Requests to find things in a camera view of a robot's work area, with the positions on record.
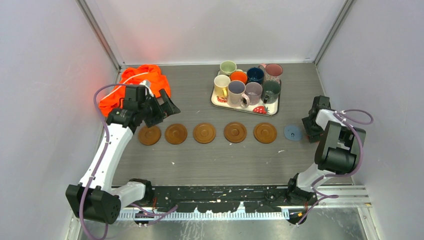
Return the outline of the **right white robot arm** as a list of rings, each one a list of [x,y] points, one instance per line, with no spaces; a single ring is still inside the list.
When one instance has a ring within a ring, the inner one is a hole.
[[[287,183],[285,197],[291,205],[308,203],[317,196],[318,186],[335,177],[350,177],[360,167],[366,131],[348,123],[346,113],[332,109],[329,97],[314,97],[302,123],[309,142],[318,146],[313,164]]]

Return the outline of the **wooden coaster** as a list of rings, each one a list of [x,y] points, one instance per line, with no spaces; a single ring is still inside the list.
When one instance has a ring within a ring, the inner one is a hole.
[[[247,129],[240,122],[230,122],[225,126],[223,133],[230,143],[241,143],[247,136]]]
[[[161,138],[161,130],[157,126],[147,127],[143,126],[137,135],[139,142],[145,146],[156,144]]]
[[[200,144],[211,143],[216,137],[216,129],[211,123],[199,123],[193,129],[193,137]]]
[[[262,144],[270,144],[277,138],[278,131],[268,122],[258,123],[253,129],[255,139]]]
[[[164,135],[168,143],[179,145],[187,139],[188,131],[183,124],[174,123],[166,128]]]

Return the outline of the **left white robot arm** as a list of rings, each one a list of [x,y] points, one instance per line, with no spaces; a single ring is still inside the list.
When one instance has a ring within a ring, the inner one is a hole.
[[[165,89],[160,89],[161,101],[148,83],[124,85],[124,96],[107,116],[102,116],[102,143],[78,184],[70,184],[65,196],[74,213],[81,220],[113,224],[121,209],[137,202],[149,206],[154,199],[151,182],[133,178],[127,184],[112,188],[112,181],[122,154],[136,133],[145,124],[154,127],[171,115],[179,114]]]

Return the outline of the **blue coaster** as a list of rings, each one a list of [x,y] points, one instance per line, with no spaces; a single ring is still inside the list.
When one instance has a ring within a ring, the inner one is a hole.
[[[298,142],[303,138],[301,129],[296,125],[286,125],[283,133],[284,137],[290,141]]]

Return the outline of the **cream yellow mug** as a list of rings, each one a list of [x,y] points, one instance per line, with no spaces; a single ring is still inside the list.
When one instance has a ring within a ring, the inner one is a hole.
[[[230,84],[231,80],[230,77],[227,75],[217,75],[214,80],[214,93],[216,94],[217,97],[220,98],[227,98],[229,91],[228,91],[228,86]]]

